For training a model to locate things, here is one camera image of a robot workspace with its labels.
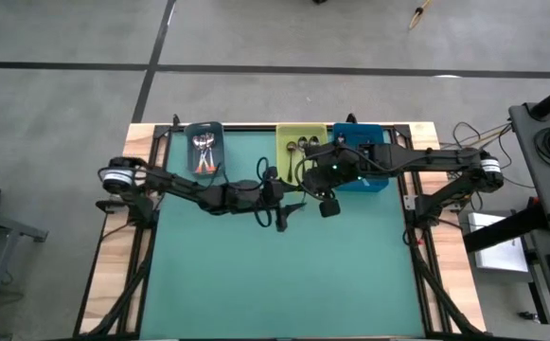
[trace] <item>black metal frame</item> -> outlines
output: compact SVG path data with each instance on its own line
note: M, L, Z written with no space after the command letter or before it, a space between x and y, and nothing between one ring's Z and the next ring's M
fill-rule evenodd
M164 154L164 160L163 160L163 167L167 167L168 164L168 158L169 158L169 146L171 144L171 137L172 133L180 133L184 130L187 124L179 124L177 117L174 117L174 124L173 125L155 125L153 130L153 136L152 136L152 144L151 144L151 152L149 155L149 163L154 165L157 159L157 154L159 153L159 145L162 142L162 138L166 138L165 140L165 154ZM261 124L225 124L224 130L227 132L274 132L276 127L276 123L261 123ZM411 137L410 127L408 125L389 125L389 126L382 126L383 129L390 134L391 142L392 143L399 143L399 139L397 137L397 134L401 135L407 145L407 148L413 149L413 141ZM332 126L328 125L328 131L332 129ZM399 192L401 195L406 195L407 193L407 184L405 182L405 179L403 176L398 177L399 181ZM414 185L414 189L416 190L417 194L420 194L422 192L421 189L421 183L419 181L419 176L416 172L412 172L412 182ZM413 228L407 229L408 237L410 239L410 242L416 242L417 237L415 234L415 230ZM429 231L424 231L424 241L425 246L427 250L428 255L428 262L431 270L433 271L435 277L440 281L440 271L438 268L438 262L436 259L436 252L435 252L435 245L432 238L432 235L429 233ZM136 273L137 268L137 261L139 259L140 254L140 245L142 243L142 229L137 228L136 232L134 233L133 238L133 245L132 245L132 251L130 255L130 263L128 266L128 272L127 272L127 278L126 283L129 284L131 279L133 278L133 275ZM151 257L151 250L154 248L154 240L155 240L156 233L153 230L151 233L151 239L149 241L149 251L147 252L147 258ZM100 249L100 242L98 242L98 247L96 250L96 254L94 256L94 263L92 266L92 273L90 274L90 277L87 281L87 286L85 289L85 295L83 297L83 302L80 306L80 311L77 319L77 324L74 330L74 336L79 337L80 339L84 339L83 335L80 335L80 325L81 321L83 319L84 313L85 313L85 307L87 303L87 298L89 295L89 290L91 288L94 270L96 267L96 261L98 259L98 253ZM417 288L417 296L418 296L418 302L420 306L420 312L422 316L422 325L424 328L424 331L426 334L430 332L435 332L433 328L433 321L432 316L430 312L430 306L428 304L428 297L426 296L426 284L424 282L424 279L419 274L417 270L417 260L415 258L415 255L412 253L412 266L414 267L414 273L416 274L416 288ZM148 271L146 272L146 275L143 280L142 284L142 291L140 294L140 302L139 302L139 311L137 315L137 320L135 324L135 330L134 333L140 332L141 327L141 321L143 316L143 310L146 303L146 293L148 288L148 282L150 277L150 267ZM447 312L443 308L442 304L437 301L437 306L439 310L439 315L441 319L441 327L443 329L443 332L451 332L451 324L449 320L449 316L447 315ZM127 319L129 316L129 304L126 304L124 308L124 313L121 315L121 317L118 319L119 323L117 324L116 334L115 335L125 335L129 334L127 332Z

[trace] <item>teal table mat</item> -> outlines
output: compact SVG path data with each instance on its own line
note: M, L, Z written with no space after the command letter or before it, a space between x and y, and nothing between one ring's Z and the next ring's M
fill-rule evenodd
M275 132L225 134L230 181L256 179L261 156L276 160ZM172 138L168 171L193 178L182 134ZM141 339L422 336L396 182L336 194L340 215L322 218L307 196L285 233L253 214L214 217L167 195ZM284 202L301 200L290 193Z

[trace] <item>white paper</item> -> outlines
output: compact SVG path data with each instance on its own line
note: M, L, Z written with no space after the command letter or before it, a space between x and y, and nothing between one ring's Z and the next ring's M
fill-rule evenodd
M485 226L497 223L505 217L489 214L471 213L468 215L470 231L476 231ZM476 266L485 269L528 272L527 262L524 260L521 239L501 242L485 250L475 253Z

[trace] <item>wooden table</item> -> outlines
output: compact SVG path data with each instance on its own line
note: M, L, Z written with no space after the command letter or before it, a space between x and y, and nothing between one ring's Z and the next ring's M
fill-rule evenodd
M409 125L414 149L424 150L429 147L439 149L435 125L432 122L384 122L379 124ZM148 123L132 124L127 134L123 155L141 157L148 160L154 126L155 124ZM165 148L160 149L160 153L157 157L157 164L162 160L164 150ZM406 174L407 179L410 179L410 176L409 173ZM444 172L423 172L419 177L422 189L427 194L437 191L448 183L447 174ZM407 184L409 192L413 192L414 190L411 186L412 182L407 181ZM441 218L457 223L455 214L448 211L444 211ZM108 215L103 233L108 233L125 224L126 219L126 211ZM472 325L484 331L485 322L474 287L468 256L464 248L462 232L456 227L446 224L440 224L439 226L433 227L432 231L443 287ZM108 239L102 242L98 251L94 275L87 296L82 321L80 323L80 332L91 331L109 311L123 291L130 260L129 255L132 249L133 233L133 227L126 227L109 236ZM142 256L145 253L146 244L149 239L148 236L144 237L144 249L141 252ZM141 286L138 287L132 300L132 308L127 324L128 331L132 331L135 327L140 288ZM436 329L440 329L440 320L438 319L435 297L430 289L427 289L427 291L433 324ZM452 327L455 332L458 332L454 325L452 325Z

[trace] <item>black stand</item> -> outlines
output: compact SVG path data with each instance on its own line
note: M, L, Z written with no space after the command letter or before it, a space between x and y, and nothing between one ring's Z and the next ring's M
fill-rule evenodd
M464 245L468 253L480 251L539 228L548 229L548 222L543 207L537 203L498 223L465 235Z

